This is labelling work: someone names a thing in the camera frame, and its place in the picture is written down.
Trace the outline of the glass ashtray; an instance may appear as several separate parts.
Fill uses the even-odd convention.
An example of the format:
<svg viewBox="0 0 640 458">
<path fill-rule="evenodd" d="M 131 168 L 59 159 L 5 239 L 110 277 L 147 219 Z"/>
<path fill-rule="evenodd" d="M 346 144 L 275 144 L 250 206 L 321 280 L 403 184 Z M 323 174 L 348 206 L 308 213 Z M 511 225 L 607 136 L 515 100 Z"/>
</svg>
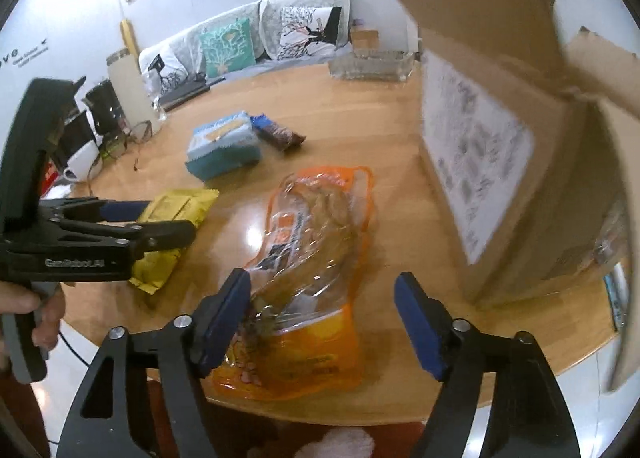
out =
<svg viewBox="0 0 640 458">
<path fill-rule="evenodd" d="M 415 60 L 411 52 L 356 50 L 330 60 L 329 73 L 344 80 L 406 82 Z"/>
</svg>

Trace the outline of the white black cushion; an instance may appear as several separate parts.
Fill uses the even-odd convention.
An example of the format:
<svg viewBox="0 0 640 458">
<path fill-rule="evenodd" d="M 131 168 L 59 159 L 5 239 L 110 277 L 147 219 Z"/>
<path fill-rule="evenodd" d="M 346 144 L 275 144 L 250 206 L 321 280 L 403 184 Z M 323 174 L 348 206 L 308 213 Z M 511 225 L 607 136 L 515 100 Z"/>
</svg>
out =
<svg viewBox="0 0 640 458">
<path fill-rule="evenodd" d="M 172 51 L 156 54 L 148 66 L 160 79 L 160 95 L 165 95 L 186 83 L 188 72 Z"/>
</svg>

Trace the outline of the teal cushion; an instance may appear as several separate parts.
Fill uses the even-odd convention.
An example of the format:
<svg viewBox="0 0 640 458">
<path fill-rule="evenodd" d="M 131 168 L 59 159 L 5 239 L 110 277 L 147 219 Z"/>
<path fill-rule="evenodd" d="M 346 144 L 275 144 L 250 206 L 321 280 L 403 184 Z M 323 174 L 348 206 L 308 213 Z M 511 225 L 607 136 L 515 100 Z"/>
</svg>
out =
<svg viewBox="0 0 640 458">
<path fill-rule="evenodd" d="M 222 77 L 256 64 L 248 18 L 202 33 L 200 42 L 209 78 Z"/>
</svg>

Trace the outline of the blue white snack bag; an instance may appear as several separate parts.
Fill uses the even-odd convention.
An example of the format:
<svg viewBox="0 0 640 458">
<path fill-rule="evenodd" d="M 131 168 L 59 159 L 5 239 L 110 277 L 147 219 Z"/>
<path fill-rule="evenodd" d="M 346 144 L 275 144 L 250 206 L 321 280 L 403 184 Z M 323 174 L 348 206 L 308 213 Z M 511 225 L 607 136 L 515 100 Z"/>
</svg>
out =
<svg viewBox="0 0 640 458">
<path fill-rule="evenodd" d="M 193 130 L 186 170 L 202 182 L 262 160 L 250 115 L 242 110 Z"/>
</svg>

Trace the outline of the tortoiseshell eyeglasses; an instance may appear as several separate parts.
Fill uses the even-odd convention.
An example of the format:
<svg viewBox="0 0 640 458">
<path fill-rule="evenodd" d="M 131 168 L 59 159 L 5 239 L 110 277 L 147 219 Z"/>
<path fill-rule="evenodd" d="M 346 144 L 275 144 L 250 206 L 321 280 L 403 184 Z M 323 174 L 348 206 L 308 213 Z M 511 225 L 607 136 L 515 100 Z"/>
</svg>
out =
<svg viewBox="0 0 640 458">
<path fill-rule="evenodd" d="M 89 195 L 93 195 L 92 182 L 111 162 L 119 159 L 128 150 L 137 149 L 137 158 L 134 160 L 134 170 L 138 170 L 139 152 L 141 146 L 148 142 L 153 136 L 153 126 L 149 121 L 142 121 L 130 128 L 127 132 L 110 133 L 103 137 L 99 147 L 99 155 L 90 166 L 87 188 Z"/>
</svg>

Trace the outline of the orange clear snack bag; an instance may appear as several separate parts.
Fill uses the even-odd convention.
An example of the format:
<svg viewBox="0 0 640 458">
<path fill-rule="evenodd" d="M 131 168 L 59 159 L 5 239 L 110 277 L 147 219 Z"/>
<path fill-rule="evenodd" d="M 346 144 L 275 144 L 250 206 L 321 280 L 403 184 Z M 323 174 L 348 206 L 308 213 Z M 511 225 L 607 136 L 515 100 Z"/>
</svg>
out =
<svg viewBox="0 0 640 458">
<path fill-rule="evenodd" d="M 210 375 L 219 395 L 292 400 L 360 382 L 352 309 L 368 259 L 373 186 L 366 166 L 313 166 L 272 193 L 262 245 L 244 267 L 250 305 Z"/>
</svg>

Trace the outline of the dark blue snack bar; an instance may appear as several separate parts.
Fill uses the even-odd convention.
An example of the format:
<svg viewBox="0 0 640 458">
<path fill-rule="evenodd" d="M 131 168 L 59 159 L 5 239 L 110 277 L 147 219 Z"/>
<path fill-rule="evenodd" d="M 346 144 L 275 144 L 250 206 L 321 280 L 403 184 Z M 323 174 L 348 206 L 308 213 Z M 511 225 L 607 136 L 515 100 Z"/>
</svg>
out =
<svg viewBox="0 0 640 458">
<path fill-rule="evenodd" d="M 289 152 L 303 145 L 306 137 L 300 135 L 286 126 L 271 120 L 265 114 L 250 117 L 250 124 L 256 134 L 272 147 L 280 152 Z"/>
</svg>

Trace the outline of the white mug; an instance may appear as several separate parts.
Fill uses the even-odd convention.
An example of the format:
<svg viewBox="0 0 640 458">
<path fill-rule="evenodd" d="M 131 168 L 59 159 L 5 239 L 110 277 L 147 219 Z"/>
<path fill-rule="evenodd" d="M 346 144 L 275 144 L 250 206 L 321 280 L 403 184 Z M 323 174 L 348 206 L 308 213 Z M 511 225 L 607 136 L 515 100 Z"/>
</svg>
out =
<svg viewBox="0 0 640 458">
<path fill-rule="evenodd" d="M 72 183 L 88 183 L 98 176 L 102 169 L 103 160 L 98 144 L 89 140 L 68 159 L 62 175 Z"/>
</svg>

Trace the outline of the yellow snack bag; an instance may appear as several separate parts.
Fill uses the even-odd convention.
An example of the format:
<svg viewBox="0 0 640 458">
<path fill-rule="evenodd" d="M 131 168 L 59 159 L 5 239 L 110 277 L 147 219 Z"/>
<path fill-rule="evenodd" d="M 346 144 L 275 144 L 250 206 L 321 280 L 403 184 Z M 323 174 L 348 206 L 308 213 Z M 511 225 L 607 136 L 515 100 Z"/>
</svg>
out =
<svg viewBox="0 0 640 458">
<path fill-rule="evenodd" d="M 149 238 L 144 257 L 132 267 L 135 287 L 150 296 L 163 288 L 218 197 L 217 189 L 171 189 L 143 209 L 138 223 Z"/>
</svg>

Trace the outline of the grey sofa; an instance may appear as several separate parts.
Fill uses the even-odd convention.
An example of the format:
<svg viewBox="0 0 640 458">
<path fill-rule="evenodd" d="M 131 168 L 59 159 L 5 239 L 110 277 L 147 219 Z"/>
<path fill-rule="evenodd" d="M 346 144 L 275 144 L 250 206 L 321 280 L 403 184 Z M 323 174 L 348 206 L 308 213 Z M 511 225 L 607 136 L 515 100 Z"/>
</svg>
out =
<svg viewBox="0 0 640 458">
<path fill-rule="evenodd" d="M 189 78 L 253 77 L 322 64 L 352 50 L 350 0 L 259 0 L 232 8 L 145 48 L 142 74 L 166 95 Z"/>
</svg>

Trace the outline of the wooden side table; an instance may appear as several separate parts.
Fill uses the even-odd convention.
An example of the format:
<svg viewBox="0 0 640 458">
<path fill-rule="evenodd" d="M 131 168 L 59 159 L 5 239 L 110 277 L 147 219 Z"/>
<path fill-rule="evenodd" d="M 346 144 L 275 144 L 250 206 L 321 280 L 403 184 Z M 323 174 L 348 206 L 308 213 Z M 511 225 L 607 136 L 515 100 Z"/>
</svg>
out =
<svg viewBox="0 0 640 458">
<path fill-rule="evenodd" d="M 380 49 L 380 35 L 376 29 L 352 27 L 349 39 L 357 56 L 368 56 Z"/>
</svg>

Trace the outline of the black kettle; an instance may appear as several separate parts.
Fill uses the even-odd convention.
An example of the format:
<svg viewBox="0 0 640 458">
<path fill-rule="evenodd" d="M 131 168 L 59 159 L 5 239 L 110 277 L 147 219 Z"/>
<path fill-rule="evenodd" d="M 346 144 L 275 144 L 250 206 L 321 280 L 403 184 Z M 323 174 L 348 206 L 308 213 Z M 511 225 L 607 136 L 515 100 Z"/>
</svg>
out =
<svg viewBox="0 0 640 458">
<path fill-rule="evenodd" d="M 94 126 L 99 135 L 111 135 L 122 130 L 120 118 L 122 118 L 122 106 L 108 79 L 89 90 L 82 99 L 92 113 Z"/>
</svg>

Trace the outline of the white tree-print cushion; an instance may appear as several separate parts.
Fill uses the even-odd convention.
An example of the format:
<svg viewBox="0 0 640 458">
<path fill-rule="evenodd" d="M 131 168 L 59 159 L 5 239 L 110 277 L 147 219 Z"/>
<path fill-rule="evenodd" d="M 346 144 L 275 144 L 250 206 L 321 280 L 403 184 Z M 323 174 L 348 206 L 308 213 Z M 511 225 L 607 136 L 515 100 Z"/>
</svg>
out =
<svg viewBox="0 0 640 458">
<path fill-rule="evenodd" d="M 280 14 L 277 60 L 320 56 L 337 49 L 340 6 L 287 6 Z"/>
</svg>

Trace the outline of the cardboard box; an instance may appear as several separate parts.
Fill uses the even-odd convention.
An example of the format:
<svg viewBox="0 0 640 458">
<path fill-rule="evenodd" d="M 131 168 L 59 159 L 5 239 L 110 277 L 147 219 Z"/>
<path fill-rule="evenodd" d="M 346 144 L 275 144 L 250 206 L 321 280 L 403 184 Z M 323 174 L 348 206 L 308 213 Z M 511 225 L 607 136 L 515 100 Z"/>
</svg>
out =
<svg viewBox="0 0 640 458">
<path fill-rule="evenodd" d="M 399 0 L 422 39 L 421 155 L 476 304 L 559 292 L 586 267 L 627 270 L 608 376 L 639 368 L 639 61 L 550 0 Z"/>
</svg>

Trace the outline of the white thermos bottle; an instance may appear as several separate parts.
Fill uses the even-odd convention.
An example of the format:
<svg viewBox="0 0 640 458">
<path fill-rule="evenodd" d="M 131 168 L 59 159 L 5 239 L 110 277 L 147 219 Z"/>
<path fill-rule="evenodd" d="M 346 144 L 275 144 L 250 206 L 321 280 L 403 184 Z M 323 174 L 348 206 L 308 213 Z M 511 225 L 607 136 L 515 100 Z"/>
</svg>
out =
<svg viewBox="0 0 640 458">
<path fill-rule="evenodd" d="M 130 129 L 137 137 L 144 137 L 146 128 L 154 136 L 160 130 L 158 114 L 146 94 L 139 68 L 126 48 L 111 54 L 106 59 L 108 78 L 118 98 L 122 112 Z"/>
</svg>

